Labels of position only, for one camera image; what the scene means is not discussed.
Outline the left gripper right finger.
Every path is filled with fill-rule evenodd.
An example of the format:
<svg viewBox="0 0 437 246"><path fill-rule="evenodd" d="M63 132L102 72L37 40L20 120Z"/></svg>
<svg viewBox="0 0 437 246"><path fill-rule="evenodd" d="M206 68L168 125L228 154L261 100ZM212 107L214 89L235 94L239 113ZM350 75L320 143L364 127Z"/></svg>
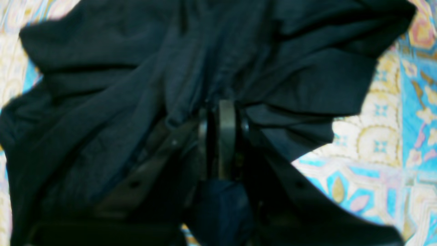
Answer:
<svg viewBox="0 0 437 246"><path fill-rule="evenodd" d="M229 100L217 109L217 176L239 181L254 225L247 246L403 246L393 226L347 212L327 198Z"/></svg>

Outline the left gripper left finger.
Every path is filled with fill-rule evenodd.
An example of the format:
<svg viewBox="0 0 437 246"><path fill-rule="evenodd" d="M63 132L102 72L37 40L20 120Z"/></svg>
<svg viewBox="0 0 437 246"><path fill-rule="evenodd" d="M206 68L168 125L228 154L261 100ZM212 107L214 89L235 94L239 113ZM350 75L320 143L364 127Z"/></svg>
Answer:
<svg viewBox="0 0 437 246"><path fill-rule="evenodd" d="M185 246L180 224L214 175L217 106L170 130L155 122L122 176L84 208L36 221L27 246Z"/></svg>

